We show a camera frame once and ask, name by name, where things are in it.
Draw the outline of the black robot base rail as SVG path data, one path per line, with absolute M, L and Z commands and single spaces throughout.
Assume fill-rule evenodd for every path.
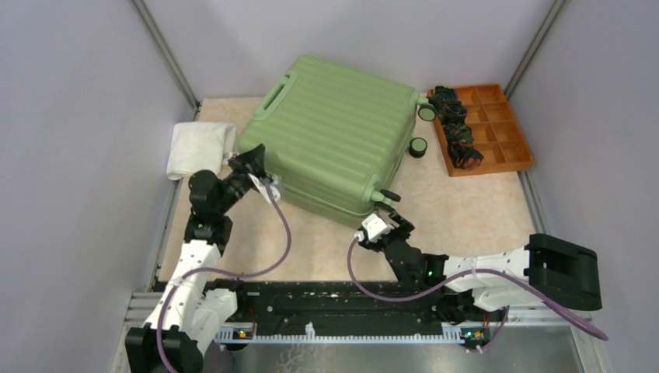
M 303 334 L 311 323 L 323 336 L 402 336 L 442 333 L 444 326 L 474 322 L 492 326 L 502 311 L 487 312 L 472 303 L 470 291 L 442 288 L 409 302 L 384 302 L 349 281 L 237 281 L 218 279 L 206 290 L 235 292 L 237 310 L 229 322 L 255 326 L 260 335 Z

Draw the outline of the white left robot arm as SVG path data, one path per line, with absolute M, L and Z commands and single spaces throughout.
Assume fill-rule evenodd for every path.
M 227 288 L 206 288 L 211 274 L 246 279 L 216 268 L 232 232 L 228 211 L 249 191 L 277 207 L 280 180 L 265 168 L 263 144 L 228 160 L 231 172 L 219 178 L 211 170 L 188 181 L 190 216 L 180 257 L 161 298 L 139 327 L 127 331 L 124 346 L 132 372 L 201 372 L 204 355 L 225 322 L 244 319 L 249 300 Z

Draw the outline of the green suitcase blue lining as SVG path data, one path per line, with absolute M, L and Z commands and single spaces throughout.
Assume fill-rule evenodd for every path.
M 355 226 L 375 209 L 375 190 L 391 191 L 420 97 L 411 86 L 302 55 L 262 99 L 235 146 L 247 152 L 264 144 L 266 171 L 281 178 L 287 202 Z

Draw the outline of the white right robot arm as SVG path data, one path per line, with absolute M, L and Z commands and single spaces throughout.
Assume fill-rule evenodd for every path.
M 592 249 L 544 233 L 528 243 L 485 256 L 447 256 L 424 253 L 407 240 L 413 224 L 397 211 L 387 218 L 372 213 L 354 233 L 356 246 L 382 253 L 396 279 L 413 289 L 411 295 L 393 297 L 354 284 L 371 298 L 384 302 L 412 302 L 443 288 L 460 294 L 457 313 L 476 320 L 484 312 L 508 306 L 542 303 L 555 312 L 593 312 L 602 309 L 598 255 Z

